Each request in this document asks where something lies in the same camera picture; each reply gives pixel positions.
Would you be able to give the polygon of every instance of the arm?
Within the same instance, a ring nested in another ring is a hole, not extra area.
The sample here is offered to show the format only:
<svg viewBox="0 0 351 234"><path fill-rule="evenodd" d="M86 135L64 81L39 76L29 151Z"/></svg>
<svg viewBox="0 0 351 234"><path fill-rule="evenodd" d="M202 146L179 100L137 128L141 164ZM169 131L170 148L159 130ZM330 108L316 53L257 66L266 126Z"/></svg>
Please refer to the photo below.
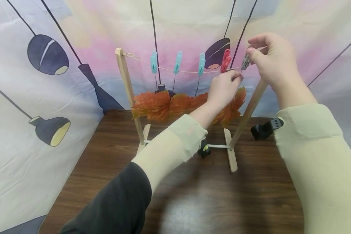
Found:
<svg viewBox="0 0 351 234"><path fill-rule="evenodd" d="M239 76L239 72L230 71L215 77L208 101L151 140L76 217L62 227L60 233L140 233L156 187L200 148L210 123L234 98L241 81L235 78Z"/></svg>
<svg viewBox="0 0 351 234"><path fill-rule="evenodd" d="M351 150L340 127L304 84L289 42L267 33L249 43L247 54L281 107L284 125L274 134L303 206L304 232L351 233Z"/></svg>

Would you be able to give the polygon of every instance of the hand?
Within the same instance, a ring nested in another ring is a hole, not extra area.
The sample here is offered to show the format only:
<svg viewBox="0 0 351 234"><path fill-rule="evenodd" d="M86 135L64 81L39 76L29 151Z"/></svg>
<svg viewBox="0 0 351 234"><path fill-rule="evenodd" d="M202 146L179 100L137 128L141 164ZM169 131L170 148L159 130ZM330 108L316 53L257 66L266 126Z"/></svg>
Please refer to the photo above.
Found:
<svg viewBox="0 0 351 234"><path fill-rule="evenodd" d="M222 110L233 100L242 80L241 73L235 70L227 71L213 78L207 103Z"/></svg>
<svg viewBox="0 0 351 234"><path fill-rule="evenodd" d="M296 65L294 47L274 33L264 33L248 40L247 55L257 65L261 78L274 91L289 83L302 82Z"/></svg>

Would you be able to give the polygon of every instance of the black clip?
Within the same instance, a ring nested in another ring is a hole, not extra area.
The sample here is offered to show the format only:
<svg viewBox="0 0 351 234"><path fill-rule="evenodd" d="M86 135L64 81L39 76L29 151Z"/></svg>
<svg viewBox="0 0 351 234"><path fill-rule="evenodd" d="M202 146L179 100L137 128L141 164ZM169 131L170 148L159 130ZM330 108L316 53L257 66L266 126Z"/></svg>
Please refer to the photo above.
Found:
<svg viewBox="0 0 351 234"><path fill-rule="evenodd" d="M283 121L279 118L272 119L265 124L257 124L251 128L251 133L255 140L265 140L272 135L274 130L283 126Z"/></svg>
<svg viewBox="0 0 351 234"><path fill-rule="evenodd" d="M203 139L201 141L200 149L198 150L198 155L202 158L206 158L212 153L211 148L207 145L207 140Z"/></svg>

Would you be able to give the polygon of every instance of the red clothespin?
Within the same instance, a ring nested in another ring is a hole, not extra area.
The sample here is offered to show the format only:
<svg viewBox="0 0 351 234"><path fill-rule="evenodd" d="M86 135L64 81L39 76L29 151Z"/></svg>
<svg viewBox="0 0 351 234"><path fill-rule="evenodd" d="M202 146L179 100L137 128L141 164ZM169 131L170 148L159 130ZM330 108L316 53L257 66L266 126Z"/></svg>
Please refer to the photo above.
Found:
<svg viewBox="0 0 351 234"><path fill-rule="evenodd" d="M231 61L231 57L230 55L230 50L227 49L225 50L225 53L223 54L223 58L222 58L222 64L221 64L221 73L226 72L226 69L228 68L230 61Z"/></svg>

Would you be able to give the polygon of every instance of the wooden stand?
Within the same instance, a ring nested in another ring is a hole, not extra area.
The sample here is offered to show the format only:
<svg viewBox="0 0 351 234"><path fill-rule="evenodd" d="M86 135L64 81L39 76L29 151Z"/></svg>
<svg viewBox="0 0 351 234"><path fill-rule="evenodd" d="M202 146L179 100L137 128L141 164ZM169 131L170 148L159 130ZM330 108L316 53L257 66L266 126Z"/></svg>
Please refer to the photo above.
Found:
<svg viewBox="0 0 351 234"><path fill-rule="evenodd" d="M133 86L131 85L131 80L130 80L130 75L128 71L128 67L126 64L126 58L124 57L123 49L117 48L116 49L116 59L117 59L117 64L120 69L122 81L124 82L125 86L125 91L127 98L129 99L129 104L130 107L134 105L134 92L133 92ZM226 145L208 145L211 148L224 148L227 149L227 155L228 155L228 160L229 160L229 166L230 166L230 172L233 173L238 169L237 165L237 158L235 157L235 151L234 151L234 146L239 140L240 135L242 134L245 126L247 125L247 122L249 121L253 111L255 110L257 104L259 103L262 94L264 94L265 89L267 88L267 84L260 79L259 83L257 84L257 87L252 94L252 98L250 102L248 103L247 109L245 110L240 123L238 124L235 133L233 135L233 138L231 137L231 133L228 129L224 128L224 136L225 136L225 142ZM138 132L139 136L139 146L138 146L138 151L136 154L138 154L141 150L144 149L147 143L150 141L147 140L148 132L150 131L150 124L147 124L144 126L144 129L142 130L142 124L140 122L140 119L134 119L134 123Z"/></svg>

